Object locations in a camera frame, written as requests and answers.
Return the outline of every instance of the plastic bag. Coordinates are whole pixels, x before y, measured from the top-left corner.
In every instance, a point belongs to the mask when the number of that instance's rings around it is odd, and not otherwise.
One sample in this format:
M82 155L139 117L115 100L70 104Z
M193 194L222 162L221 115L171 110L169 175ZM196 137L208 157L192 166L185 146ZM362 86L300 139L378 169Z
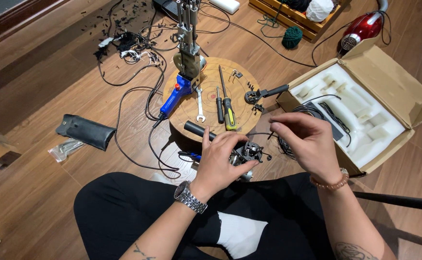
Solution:
M57 163L60 163L64 161L68 155L74 153L84 145L85 143L79 140L69 138L68 140L50 149L48 153L50 153L50 155L55 158Z

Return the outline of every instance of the silver watch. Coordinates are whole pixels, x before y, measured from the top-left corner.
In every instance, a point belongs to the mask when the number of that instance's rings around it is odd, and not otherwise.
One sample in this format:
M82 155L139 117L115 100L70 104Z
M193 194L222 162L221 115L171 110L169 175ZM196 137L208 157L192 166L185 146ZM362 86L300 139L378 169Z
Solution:
M176 192L174 192L174 199L182 202L183 204L187 205L187 207L200 214L202 214L208 207L208 204L201 203L197 198L195 198L195 196L191 194L190 180L185 180L179 184Z

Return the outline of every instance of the left hand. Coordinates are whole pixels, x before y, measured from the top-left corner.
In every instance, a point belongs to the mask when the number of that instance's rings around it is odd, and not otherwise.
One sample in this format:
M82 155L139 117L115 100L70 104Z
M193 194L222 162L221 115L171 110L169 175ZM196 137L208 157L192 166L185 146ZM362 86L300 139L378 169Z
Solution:
M209 126L206 127L200 165L195 179L190 184L191 193L200 202L206 203L214 194L259 164L257 160L253 160L233 166L228 161L237 142L248 140L246 135L227 131L218 134L212 143L209 143Z

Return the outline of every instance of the arm tattoo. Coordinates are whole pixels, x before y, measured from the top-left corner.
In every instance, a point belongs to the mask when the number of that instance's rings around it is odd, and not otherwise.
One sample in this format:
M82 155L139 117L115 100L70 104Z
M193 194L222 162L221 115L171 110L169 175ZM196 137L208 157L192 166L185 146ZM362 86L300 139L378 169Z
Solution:
M134 243L134 246L135 246L134 253L141 253L142 256L145 256L145 254L142 251L140 251L137 243ZM152 259L156 259L156 257L154 256L145 256L145 258L142 257L142 260L152 260Z
M335 256L337 260L379 260L360 246L344 242L336 243Z

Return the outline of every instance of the open-end wrench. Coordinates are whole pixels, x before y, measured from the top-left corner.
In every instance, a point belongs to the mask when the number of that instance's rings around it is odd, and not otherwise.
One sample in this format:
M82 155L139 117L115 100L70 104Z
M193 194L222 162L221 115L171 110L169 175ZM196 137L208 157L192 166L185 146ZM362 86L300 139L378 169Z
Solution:
M203 104L201 103L201 92L203 90L199 87L196 88L196 93L198 93L198 115L196 116L196 121L200 121L203 123L206 120L206 117L203 115Z

